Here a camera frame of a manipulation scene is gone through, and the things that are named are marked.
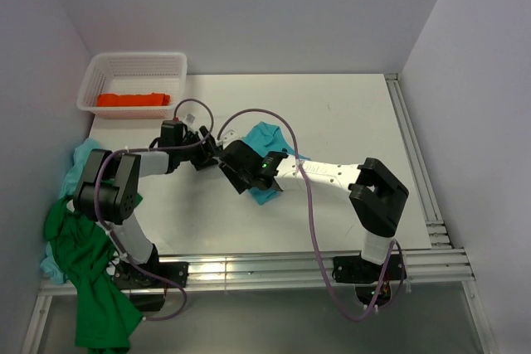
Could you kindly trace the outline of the teal t-shirt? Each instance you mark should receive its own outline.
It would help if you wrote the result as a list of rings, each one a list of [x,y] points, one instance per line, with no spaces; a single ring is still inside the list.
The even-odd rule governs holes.
[[[265,157],[269,152],[295,154],[295,150],[285,141],[280,126],[274,124],[259,122],[242,138],[242,141],[261,157]],[[261,206],[276,199],[280,194],[280,192],[273,189],[262,191],[255,187],[248,192],[256,203]]]

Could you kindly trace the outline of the white perforated plastic basket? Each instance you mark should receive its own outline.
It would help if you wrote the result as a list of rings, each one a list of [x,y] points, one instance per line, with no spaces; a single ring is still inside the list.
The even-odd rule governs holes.
[[[187,57],[181,52],[105,52],[94,56],[85,71],[76,106],[105,119],[170,119],[185,88]],[[165,105],[97,104],[101,95],[169,97]]]

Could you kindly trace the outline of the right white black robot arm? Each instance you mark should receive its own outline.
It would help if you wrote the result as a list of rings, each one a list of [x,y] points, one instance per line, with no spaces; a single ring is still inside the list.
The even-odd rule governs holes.
[[[348,200],[365,229],[359,269],[368,279],[379,278],[388,267],[387,252],[395,237],[408,189],[376,158],[362,164],[332,164],[298,159],[271,151],[264,157],[241,140],[219,153],[219,168],[238,193],[304,190]]]

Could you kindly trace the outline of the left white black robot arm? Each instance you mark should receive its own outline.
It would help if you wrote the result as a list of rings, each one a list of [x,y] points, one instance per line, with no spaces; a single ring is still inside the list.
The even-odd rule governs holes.
[[[132,270],[132,278],[143,287],[152,287],[161,279],[162,267],[156,245],[135,215],[139,180],[170,174],[184,162],[201,171],[217,165],[218,152],[210,128],[194,129],[177,118],[165,120],[159,136],[146,148],[91,150],[73,206],[109,237],[119,262]]]

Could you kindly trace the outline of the orange rolled t-shirt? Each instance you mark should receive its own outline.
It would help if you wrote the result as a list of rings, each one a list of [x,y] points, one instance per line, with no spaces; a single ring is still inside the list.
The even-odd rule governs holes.
[[[97,107],[163,107],[170,104],[171,96],[163,93],[147,95],[102,94],[96,101]]]

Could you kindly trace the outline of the light aqua t-shirt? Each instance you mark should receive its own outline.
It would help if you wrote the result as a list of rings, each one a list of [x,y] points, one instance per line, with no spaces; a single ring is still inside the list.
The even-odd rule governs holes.
[[[81,145],[76,147],[72,155],[72,166],[66,173],[59,191],[59,199],[65,196],[72,196],[80,180],[83,169],[86,165],[90,152],[94,149],[101,149],[101,144],[93,138],[87,138]],[[47,275],[53,284],[64,284],[67,281],[66,275],[61,271],[55,261],[51,243],[46,238],[46,254],[40,263],[40,269]]]

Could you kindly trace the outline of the green t-shirt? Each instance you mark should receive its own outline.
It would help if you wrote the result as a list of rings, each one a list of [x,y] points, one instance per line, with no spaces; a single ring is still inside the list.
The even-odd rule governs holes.
[[[77,292],[75,345],[89,353],[127,353],[129,336],[143,314],[113,283],[107,272],[114,246],[104,231],[64,196],[52,206],[44,224],[60,271]]]

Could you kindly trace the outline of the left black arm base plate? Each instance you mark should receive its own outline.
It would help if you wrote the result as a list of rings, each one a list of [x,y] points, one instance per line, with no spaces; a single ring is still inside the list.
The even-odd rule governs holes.
[[[154,273],[185,288],[188,279],[188,263],[163,262],[157,266]],[[128,263],[119,262],[111,278],[118,289],[134,291],[129,293],[129,299],[142,313],[155,313],[165,304],[169,285],[140,273]]]

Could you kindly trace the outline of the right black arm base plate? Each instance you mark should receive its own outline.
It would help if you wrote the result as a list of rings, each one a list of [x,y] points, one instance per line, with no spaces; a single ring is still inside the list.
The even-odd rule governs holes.
[[[333,257],[332,278],[341,284],[375,284],[379,280],[382,266],[368,262],[361,255],[343,255]],[[406,278],[407,272],[401,257],[393,254],[384,274],[385,280],[399,281]]]

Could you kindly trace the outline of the aluminium extrusion frame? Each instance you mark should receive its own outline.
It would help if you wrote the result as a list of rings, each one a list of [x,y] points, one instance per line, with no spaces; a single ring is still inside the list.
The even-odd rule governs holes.
[[[386,314],[397,331],[387,352],[496,353],[467,253],[451,243],[394,74],[190,75],[180,95],[208,104],[217,124],[247,131],[264,108],[288,121],[304,154],[360,162],[381,159],[410,196],[397,230],[408,278]],[[238,196],[217,172],[151,177],[139,221],[165,262],[190,264],[188,291],[293,293],[323,289],[310,247],[302,192],[258,206]]]

